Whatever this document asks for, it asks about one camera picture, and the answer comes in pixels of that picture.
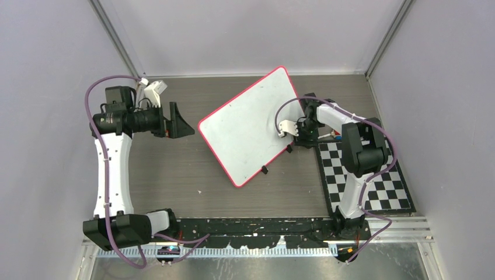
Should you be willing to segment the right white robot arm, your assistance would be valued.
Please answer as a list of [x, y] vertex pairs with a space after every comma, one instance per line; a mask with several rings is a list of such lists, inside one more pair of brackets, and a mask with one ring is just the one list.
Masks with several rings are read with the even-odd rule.
[[362, 201], [367, 190], [364, 183], [379, 173], [388, 160], [385, 137], [377, 118], [365, 119], [342, 109], [331, 99], [309, 93], [300, 98], [304, 116], [297, 120], [296, 146], [319, 145], [318, 129], [328, 126], [341, 135], [341, 163], [347, 170], [344, 193], [332, 213], [333, 231], [340, 239], [349, 239], [364, 226]]

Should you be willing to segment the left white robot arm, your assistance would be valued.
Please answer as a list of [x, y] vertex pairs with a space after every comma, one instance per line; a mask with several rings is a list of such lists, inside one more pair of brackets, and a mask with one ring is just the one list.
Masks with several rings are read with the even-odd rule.
[[92, 116], [99, 162], [98, 191], [93, 218], [83, 222], [83, 233], [104, 251], [148, 244], [155, 233], [166, 242], [178, 237], [179, 226], [171, 209], [134, 212], [129, 184], [130, 149], [136, 133], [150, 132], [171, 139], [195, 133], [175, 102], [169, 103], [170, 117], [164, 117], [160, 96], [166, 88], [158, 81], [146, 86], [147, 106], [141, 108], [136, 89], [107, 87], [106, 102]]

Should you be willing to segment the pink-framed whiteboard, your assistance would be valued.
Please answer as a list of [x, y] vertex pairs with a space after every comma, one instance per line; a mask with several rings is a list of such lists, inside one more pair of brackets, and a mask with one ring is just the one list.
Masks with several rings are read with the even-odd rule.
[[296, 97], [286, 67], [279, 66], [198, 123], [199, 133], [236, 188], [292, 144], [291, 137], [279, 137], [276, 124], [303, 116]]

